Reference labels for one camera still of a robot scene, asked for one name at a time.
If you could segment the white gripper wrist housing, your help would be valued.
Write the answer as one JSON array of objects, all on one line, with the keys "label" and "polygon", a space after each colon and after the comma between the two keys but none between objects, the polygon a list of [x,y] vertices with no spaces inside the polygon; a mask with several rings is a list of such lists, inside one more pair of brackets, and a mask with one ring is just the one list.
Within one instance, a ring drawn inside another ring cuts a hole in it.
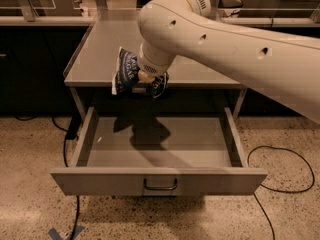
[{"label": "white gripper wrist housing", "polygon": [[139,48],[138,78],[141,82],[152,83],[154,76],[163,75],[171,66],[175,56],[158,49],[148,42],[143,42]]}]

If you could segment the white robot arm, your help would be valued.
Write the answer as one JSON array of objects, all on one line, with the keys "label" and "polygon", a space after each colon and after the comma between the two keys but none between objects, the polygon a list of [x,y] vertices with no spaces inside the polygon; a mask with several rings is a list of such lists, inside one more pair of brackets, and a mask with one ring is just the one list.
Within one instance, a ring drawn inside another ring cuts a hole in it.
[{"label": "white robot arm", "polygon": [[210,0],[151,0],[138,15],[139,68],[163,75],[176,56],[197,61],[320,122],[320,41],[209,18]]}]

